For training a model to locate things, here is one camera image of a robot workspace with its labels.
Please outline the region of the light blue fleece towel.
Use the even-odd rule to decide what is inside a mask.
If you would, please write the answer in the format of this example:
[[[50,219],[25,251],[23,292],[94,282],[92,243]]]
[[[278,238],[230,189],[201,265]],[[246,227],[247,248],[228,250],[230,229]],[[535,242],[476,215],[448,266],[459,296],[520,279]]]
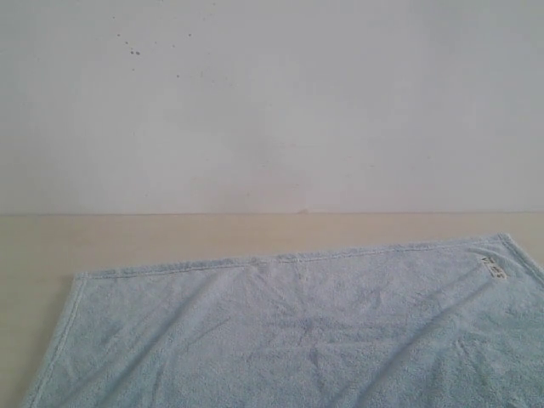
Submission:
[[[509,235],[75,276],[25,407],[540,407]]]

